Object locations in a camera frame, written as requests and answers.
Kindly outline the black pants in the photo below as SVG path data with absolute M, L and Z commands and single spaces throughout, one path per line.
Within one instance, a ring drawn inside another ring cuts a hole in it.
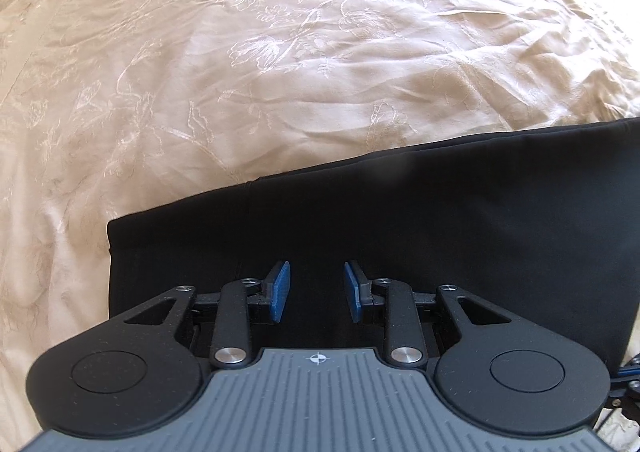
M 208 191 L 112 220 L 108 309 L 292 270 L 277 347 L 366 347 L 343 267 L 459 285 L 609 368 L 639 305 L 639 123 L 480 134 Z

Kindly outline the cream embroidered bedspread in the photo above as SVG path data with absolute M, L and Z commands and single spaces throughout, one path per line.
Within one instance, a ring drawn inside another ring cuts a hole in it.
M 634 117 L 613 0 L 11 0 L 1 12 L 1 446 L 26 374 L 104 320 L 106 225 L 260 176 Z

